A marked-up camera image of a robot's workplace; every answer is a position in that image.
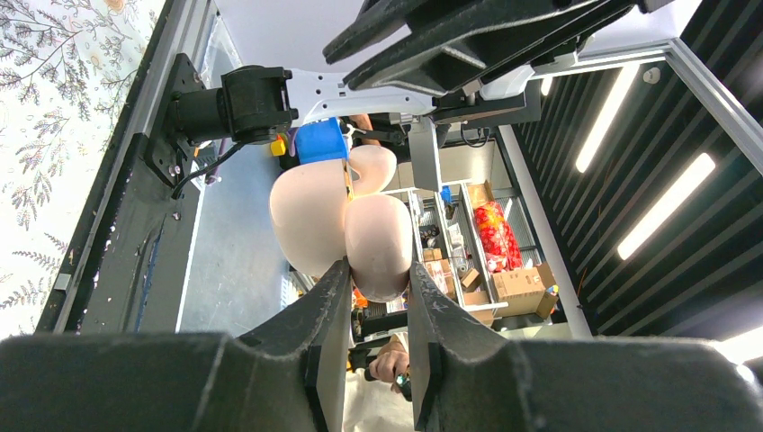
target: yellow object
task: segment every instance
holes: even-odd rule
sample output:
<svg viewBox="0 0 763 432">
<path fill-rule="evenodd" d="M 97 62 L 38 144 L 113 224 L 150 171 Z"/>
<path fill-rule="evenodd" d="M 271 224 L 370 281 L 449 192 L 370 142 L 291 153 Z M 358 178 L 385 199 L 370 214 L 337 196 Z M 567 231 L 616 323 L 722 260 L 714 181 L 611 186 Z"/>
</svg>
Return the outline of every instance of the yellow object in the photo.
<svg viewBox="0 0 763 432">
<path fill-rule="evenodd" d="M 286 142 L 281 135 L 278 135 L 278 139 L 270 143 L 270 152 L 273 153 L 273 156 L 286 154 Z"/>
</svg>

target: red package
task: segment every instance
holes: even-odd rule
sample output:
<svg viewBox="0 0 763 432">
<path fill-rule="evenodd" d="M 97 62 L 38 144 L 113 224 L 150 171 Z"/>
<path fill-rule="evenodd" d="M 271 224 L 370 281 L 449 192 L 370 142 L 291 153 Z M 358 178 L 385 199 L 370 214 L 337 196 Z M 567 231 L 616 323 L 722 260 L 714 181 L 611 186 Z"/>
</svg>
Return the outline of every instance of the red package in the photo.
<svg viewBox="0 0 763 432">
<path fill-rule="evenodd" d="M 522 268 L 522 255 L 514 231 L 506 222 L 503 209 L 497 202 L 488 202 L 474 211 L 480 231 L 480 242 L 489 257 L 488 269 L 492 273 Z"/>
</svg>

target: leaf pattern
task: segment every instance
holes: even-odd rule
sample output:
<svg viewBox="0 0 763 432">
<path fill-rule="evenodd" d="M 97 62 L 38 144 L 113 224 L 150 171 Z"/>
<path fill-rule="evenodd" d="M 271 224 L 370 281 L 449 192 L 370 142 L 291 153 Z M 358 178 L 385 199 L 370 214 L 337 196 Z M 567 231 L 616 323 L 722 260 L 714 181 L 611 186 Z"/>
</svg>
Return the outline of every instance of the leaf pattern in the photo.
<svg viewBox="0 0 763 432">
<path fill-rule="evenodd" d="M 0 335 L 33 332 L 70 259 L 68 239 L 164 2 L 0 0 L 0 214 L 15 221 L 0 241 L 0 313 L 30 313 Z"/>
<path fill-rule="evenodd" d="M 5 300 L 0 301 L 0 311 L 17 305 L 40 305 L 44 302 L 42 299 L 48 295 L 48 288 L 44 282 L 44 277 L 37 283 L 27 279 L 26 284 L 20 285 L 18 290 L 14 290 Z"/>
</svg>

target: white ceiling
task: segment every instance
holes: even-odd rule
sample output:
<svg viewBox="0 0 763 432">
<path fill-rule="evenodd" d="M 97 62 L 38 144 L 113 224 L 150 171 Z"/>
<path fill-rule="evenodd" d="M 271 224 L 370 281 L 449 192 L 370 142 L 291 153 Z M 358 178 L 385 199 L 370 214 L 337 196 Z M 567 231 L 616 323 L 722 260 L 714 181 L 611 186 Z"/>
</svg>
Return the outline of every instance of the white ceiling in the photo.
<svg viewBox="0 0 763 432">
<path fill-rule="evenodd" d="M 215 0 L 215 3 L 241 59 L 248 65 L 349 72 L 409 34 L 403 28 L 385 42 L 329 66 L 323 59 L 323 47 L 355 20 L 363 0 Z M 649 15 L 633 10 L 599 31 L 586 51 L 677 37 L 699 3 L 700 0 L 676 0 Z"/>
</svg>

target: white wall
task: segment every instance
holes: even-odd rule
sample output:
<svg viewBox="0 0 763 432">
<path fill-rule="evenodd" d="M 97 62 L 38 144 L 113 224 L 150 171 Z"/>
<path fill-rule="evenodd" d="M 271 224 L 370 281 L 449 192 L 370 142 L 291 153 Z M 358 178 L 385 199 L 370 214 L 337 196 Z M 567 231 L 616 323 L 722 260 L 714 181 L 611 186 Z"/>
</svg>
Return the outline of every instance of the white wall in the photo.
<svg viewBox="0 0 763 432">
<path fill-rule="evenodd" d="M 490 180 L 493 189 L 511 186 L 495 141 L 490 141 L 481 148 L 459 146 L 440 150 L 440 173 L 443 182 L 472 179 L 474 183 L 482 183 Z M 398 170 L 386 190 L 413 186 L 413 171 L 410 162 L 407 162 L 398 165 Z M 457 194 L 458 188 L 452 188 L 452 191 Z M 420 194 L 423 198 L 432 196 L 431 193 L 423 191 Z"/>
<path fill-rule="evenodd" d="M 701 0 L 676 0 L 649 14 L 642 14 L 634 8 L 617 22 L 597 31 L 583 53 L 593 54 L 600 50 L 677 38 L 700 3 Z"/>
</svg>

